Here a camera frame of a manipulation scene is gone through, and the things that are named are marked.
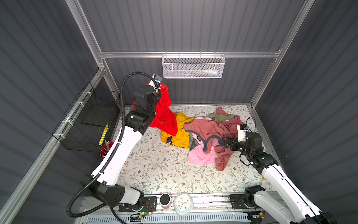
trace pile of clothes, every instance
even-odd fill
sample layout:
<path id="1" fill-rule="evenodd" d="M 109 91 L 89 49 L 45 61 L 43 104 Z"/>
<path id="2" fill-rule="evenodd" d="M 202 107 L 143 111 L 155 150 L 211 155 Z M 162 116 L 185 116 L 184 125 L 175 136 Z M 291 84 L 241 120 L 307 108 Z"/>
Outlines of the pile of clothes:
<path id="1" fill-rule="evenodd" d="M 204 117 L 189 118 L 183 113 L 177 113 L 176 124 L 176 135 L 163 131 L 161 140 L 165 144 L 189 148 L 188 163 L 216 164 L 216 169 L 222 171 L 234 153 L 224 147 L 223 137 L 237 138 L 236 127 L 244 123 L 240 116 L 228 114 L 219 107 L 216 113 Z"/>

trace floral tablecloth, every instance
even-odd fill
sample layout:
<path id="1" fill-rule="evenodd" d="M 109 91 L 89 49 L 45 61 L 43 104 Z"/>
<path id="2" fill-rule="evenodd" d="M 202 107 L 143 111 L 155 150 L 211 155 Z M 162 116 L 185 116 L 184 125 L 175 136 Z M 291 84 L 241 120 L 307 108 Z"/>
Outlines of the floral tablecloth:
<path id="1" fill-rule="evenodd" d="M 219 106 L 171 106 L 177 113 L 189 117 L 214 113 Z M 245 105 L 222 106 L 229 114 L 237 114 L 243 122 L 250 117 Z M 255 129 L 250 119 L 248 125 Z M 114 138 L 120 129 L 118 125 Z M 239 160 L 239 152 L 231 157 L 227 167 L 218 171 L 215 165 L 188 164 L 189 150 L 164 144 L 160 139 L 161 130 L 148 128 L 141 140 L 130 153 L 118 177 L 118 184 L 132 186 L 145 194 L 167 193 L 218 193 L 243 192 L 252 185 L 261 185 L 267 191 L 275 191 L 273 186 L 251 166 Z"/>

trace yellow shirt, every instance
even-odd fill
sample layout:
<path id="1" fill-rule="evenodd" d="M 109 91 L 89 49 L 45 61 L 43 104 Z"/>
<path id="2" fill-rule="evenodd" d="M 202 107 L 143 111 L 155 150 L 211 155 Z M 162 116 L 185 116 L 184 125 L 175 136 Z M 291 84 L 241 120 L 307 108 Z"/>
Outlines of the yellow shirt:
<path id="1" fill-rule="evenodd" d="M 185 132 L 184 124 L 189 123 L 192 120 L 194 120 L 194 118 L 190 118 L 182 112 L 177 113 L 176 123 L 178 125 L 178 133 L 176 134 L 176 136 L 171 136 L 166 132 L 161 132 L 161 140 L 168 145 L 189 148 L 189 133 Z"/>

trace black mesh basket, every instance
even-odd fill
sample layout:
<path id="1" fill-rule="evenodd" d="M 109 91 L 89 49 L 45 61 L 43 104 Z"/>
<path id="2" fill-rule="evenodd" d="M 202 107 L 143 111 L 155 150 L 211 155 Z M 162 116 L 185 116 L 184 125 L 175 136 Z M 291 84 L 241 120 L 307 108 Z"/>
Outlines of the black mesh basket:
<path id="1" fill-rule="evenodd" d="M 73 114 L 58 125 L 65 123 L 62 132 L 53 136 L 66 149 L 99 152 L 105 140 L 111 141 L 117 126 L 119 93 L 96 88 L 75 104 L 78 106 Z"/>

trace gray wall panel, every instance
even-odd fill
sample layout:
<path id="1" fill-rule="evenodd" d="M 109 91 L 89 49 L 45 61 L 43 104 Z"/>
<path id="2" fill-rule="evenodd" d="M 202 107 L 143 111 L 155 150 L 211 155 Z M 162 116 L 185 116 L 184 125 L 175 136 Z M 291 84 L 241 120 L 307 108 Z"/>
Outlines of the gray wall panel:
<path id="1" fill-rule="evenodd" d="M 357 17 L 357 1 L 316 1 L 256 107 L 289 177 L 338 223 L 358 212 Z"/>
<path id="2" fill-rule="evenodd" d="M 0 1 L 0 36 L 2 207 L 98 67 L 62 0 Z M 60 148 L 13 223 L 72 222 L 58 211 L 99 160 Z"/>
<path id="3" fill-rule="evenodd" d="M 161 59 L 117 58 L 106 59 L 118 86 L 123 78 L 134 71 L 162 74 Z M 214 79 L 164 79 L 174 104 L 194 103 L 249 103 L 255 94 L 268 66 L 269 58 L 228 58 L 222 78 Z M 134 76 L 128 79 L 124 99 L 130 104 L 134 90 L 148 83 L 147 78 Z"/>
<path id="4" fill-rule="evenodd" d="M 80 0 L 102 51 L 275 51 L 302 2 Z"/>

